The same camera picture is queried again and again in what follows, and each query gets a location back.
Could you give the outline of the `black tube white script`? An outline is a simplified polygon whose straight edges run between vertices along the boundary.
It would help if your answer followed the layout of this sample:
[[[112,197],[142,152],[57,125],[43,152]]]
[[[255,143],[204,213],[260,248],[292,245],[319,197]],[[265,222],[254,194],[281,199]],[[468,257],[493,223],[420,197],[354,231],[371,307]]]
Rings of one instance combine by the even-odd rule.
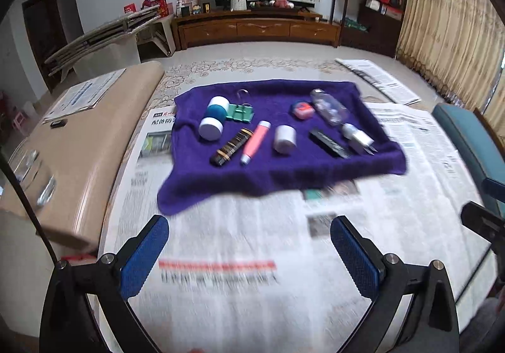
[[[311,129],[309,132],[309,139],[332,157],[348,159],[351,156],[336,140],[327,136],[319,129]]]

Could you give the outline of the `white charger plug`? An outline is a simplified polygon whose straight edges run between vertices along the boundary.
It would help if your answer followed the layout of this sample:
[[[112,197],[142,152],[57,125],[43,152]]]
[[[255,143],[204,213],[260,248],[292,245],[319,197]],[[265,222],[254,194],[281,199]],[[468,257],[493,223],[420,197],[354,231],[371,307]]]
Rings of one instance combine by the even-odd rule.
[[[347,138],[349,146],[357,153],[367,153],[368,155],[375,155],[377,149],[373,146],[375,141],[369,137],[365,132],[354,129],[347,131]]]

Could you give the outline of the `white cylinder jar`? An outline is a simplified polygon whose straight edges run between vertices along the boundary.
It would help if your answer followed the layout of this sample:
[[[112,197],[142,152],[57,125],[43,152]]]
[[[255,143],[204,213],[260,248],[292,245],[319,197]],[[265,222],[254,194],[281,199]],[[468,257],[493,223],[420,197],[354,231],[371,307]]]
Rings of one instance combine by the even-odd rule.
[[[280,155],[290,155],[296,148],[296,129],[281,125],[276,128],[273,149]]]

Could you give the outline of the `clear plastic bottle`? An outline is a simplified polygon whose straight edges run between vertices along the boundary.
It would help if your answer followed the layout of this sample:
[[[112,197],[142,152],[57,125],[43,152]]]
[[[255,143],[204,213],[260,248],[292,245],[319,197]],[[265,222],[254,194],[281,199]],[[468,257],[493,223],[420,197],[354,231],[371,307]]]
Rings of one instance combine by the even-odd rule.
[[[348,109],[334,96],[321,89],[313,89],[310,97],[315,110],[328,125],[336,127],[346,122]]]

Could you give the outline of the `blue white deodorant stick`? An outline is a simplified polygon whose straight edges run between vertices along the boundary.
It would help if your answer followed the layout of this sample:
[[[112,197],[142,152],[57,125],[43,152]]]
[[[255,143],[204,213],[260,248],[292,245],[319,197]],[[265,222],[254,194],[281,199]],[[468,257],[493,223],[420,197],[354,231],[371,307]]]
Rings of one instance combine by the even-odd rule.
[[[203,119],[199,123],[199,136],[205,141],[219,140],[227,120],[229,100],[214,96],[208,103]]]

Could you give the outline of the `pink white tube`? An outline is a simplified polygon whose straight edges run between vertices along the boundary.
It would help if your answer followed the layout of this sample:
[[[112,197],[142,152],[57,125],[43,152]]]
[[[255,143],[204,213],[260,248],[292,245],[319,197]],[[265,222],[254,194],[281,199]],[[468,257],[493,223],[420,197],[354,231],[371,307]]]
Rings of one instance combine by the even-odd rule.
[[[260,145],[263,143],[263,140],[267,132],[269,132],[270,127],[271,123],[269,121],[261,120],[258,123],[252,136],[249,138],[243,149],[241,155],[242,166],[247,165],[251,161],[251,158],[253,158],[254,155],[257,153]]]

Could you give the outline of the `black gold striped tube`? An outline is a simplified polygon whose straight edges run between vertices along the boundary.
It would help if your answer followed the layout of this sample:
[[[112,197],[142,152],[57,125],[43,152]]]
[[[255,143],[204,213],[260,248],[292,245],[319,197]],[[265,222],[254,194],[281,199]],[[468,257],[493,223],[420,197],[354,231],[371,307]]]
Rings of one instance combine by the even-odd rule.
[[[245,145],[252,135],[253,132],[251,130],[241,128],[231,140],[216,150],[210,157],[210,164],[214,167],[222,167],[230,162],[232,156]]]

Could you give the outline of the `pink vaseline jar blue lid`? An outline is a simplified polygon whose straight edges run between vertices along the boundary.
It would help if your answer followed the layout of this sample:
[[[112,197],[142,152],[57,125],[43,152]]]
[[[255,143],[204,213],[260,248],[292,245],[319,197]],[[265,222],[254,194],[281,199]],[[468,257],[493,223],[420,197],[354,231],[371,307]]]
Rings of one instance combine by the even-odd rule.
[[[315,114],[315,109],[309,102],[300,101],[295,102],[290,107],[290,114],[297,120],[309,120]]]

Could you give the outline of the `green binder clip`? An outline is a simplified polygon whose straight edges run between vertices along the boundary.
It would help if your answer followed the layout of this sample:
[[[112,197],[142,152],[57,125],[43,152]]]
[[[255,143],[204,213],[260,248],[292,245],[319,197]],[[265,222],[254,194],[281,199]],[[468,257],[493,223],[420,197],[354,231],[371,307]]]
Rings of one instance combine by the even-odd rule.
[[[229,105],[226,120],[250,124],[254,117],[253,106],[248,102],[250,93],[247,89],[239,89],[236,96],[239,98],[239,103]]]

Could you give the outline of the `teal chair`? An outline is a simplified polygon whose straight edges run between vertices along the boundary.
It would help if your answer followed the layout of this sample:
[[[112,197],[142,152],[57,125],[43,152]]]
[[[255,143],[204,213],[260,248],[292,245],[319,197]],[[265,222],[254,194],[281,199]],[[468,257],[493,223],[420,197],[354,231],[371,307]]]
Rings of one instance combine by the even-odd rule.
[[[482,188],[485,178],[504,182],[503,155],[483,119],[472,111],[447,103],[435,105],[431,114],[465,162],[484,206],[504,218],[504,203],[486,194]]]

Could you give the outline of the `large open newspaper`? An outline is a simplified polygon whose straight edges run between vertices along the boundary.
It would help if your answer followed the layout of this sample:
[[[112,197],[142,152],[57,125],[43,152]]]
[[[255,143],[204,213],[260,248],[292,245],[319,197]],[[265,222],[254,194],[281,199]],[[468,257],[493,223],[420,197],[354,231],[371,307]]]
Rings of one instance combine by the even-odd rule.
[[[169,240],[130,305],[164,352],[335,352],[369,301],[330,240],[343,214],[384,253],[440,260],[466,326],[496,278],[483,238],[460,222],[479,194],[427,112],[370,106],[407,156],[385,175],[304,193],[218,195],[169,220]]]

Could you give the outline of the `purple towel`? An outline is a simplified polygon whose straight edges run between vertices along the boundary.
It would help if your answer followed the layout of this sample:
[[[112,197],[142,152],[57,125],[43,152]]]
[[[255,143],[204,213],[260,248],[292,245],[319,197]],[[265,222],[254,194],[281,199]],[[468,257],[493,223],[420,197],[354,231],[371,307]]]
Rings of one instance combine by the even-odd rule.
[[[157,194],[168,216],[217,194],[264,196],[407,171],[403,150],[352,82],[206,85],[175,106],[174,165]]]

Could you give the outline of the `beige curtain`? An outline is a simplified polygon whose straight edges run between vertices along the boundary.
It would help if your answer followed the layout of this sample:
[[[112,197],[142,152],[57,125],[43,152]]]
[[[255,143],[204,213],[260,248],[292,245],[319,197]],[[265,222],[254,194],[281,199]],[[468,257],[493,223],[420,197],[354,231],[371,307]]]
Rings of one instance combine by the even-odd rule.
[[[504,134],[504,24],[490,0],[407,0],[398,59]]]

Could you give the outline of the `folded newspaper far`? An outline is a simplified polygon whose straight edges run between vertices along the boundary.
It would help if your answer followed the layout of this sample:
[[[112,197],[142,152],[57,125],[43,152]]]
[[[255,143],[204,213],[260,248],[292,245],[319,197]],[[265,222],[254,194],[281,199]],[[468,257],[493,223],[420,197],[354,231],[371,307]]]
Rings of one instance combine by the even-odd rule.
[[[406,106],[421,102],[417,94],[372,61],[336,59],[336,62],[380,91],[391,102]]]

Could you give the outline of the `wooden tv cabinet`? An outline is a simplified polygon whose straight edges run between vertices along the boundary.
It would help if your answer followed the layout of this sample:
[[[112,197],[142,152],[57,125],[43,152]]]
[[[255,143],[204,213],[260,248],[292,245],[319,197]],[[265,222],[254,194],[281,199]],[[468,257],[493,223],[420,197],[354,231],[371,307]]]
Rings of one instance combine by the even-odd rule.
[[[337,47],[341,27],[296,9],[251,9],[194,14],[171,21],[177,50],[238,42],[301,42]]]

